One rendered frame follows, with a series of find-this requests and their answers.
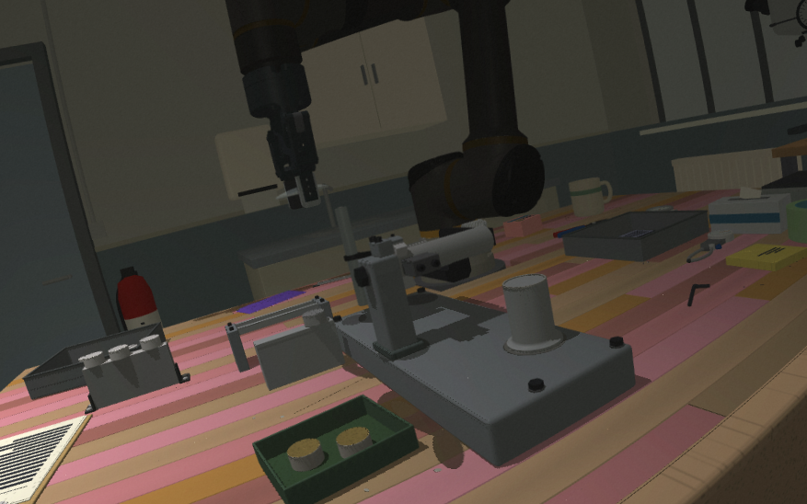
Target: red bottle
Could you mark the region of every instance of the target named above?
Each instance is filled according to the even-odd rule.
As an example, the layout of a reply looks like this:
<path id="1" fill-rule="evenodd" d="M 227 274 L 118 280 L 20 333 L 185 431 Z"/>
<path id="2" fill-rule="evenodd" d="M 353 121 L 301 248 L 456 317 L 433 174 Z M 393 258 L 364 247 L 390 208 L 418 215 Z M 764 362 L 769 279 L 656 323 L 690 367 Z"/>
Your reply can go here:
<path id="1" fill-rule="evenodd" d="M 160 323 L 160 313 L 154 302 L 154 294 L 144 278 L 135 268 L 120 270 L 121 280 L 117 284 L 117 311 L 123 322 L 123 329 L 136 329 Z"/>

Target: radiator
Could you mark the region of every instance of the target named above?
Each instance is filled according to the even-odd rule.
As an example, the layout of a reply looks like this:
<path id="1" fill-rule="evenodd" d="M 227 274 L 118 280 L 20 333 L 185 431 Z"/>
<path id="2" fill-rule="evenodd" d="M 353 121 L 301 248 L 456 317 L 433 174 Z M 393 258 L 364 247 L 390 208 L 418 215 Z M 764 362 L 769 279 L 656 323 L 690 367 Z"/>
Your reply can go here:
<path id="1" fill-rule="evenodd" d="M 671 165 L 678 192 L 760 188 L 783 176 L 779 159 L 772 157 L 770 149 L 684 157 Z"/>

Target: green box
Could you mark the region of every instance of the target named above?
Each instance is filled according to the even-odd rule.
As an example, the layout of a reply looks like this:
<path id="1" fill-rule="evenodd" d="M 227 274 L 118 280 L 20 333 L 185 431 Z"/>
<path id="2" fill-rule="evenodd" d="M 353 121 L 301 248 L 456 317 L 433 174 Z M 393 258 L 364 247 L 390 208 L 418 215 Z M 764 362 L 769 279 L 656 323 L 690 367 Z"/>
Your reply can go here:
<path id="1" fill-rule="evenodd" d="M 342 459 L 335 438 L 351 427 L 369 429 L 373 444 Z M 288 448 L 307 438 L 319 440 L 325 462 L 312 471 L 297 472 L 288 461 Z M 365 395 L 254 443 L 260 467 L 285 504 L 319 502 L 418 448 L 412 424 Z"/>

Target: blue stripe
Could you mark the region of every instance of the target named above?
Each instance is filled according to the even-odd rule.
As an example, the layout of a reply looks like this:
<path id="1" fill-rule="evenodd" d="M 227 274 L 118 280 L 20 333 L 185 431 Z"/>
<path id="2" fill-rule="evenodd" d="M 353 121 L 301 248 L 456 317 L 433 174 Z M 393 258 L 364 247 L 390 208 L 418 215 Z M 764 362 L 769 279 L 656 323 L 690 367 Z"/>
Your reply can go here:
<path id="1" fill-rule="evenodd" d="M 712 224 L 778 223 L 779 213 L 715 213 L 709 218 Z"/>

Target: mug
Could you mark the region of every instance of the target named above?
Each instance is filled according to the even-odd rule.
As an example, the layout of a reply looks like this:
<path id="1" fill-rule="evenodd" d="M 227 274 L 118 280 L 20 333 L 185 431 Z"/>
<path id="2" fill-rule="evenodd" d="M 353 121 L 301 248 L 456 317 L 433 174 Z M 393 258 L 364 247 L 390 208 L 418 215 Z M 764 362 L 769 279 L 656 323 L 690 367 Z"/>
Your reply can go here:
<path id="1" fill-rule="evenodd" d="M 608 188 L 608 196 L 602 197 L 602 187 Z M 589 217 L 602 213 L 605 204 L 612 200 L 612 185 L 599 177 L 583 178 L 568 184 L 571 194 L 571 208 L 578 217 Z"/>

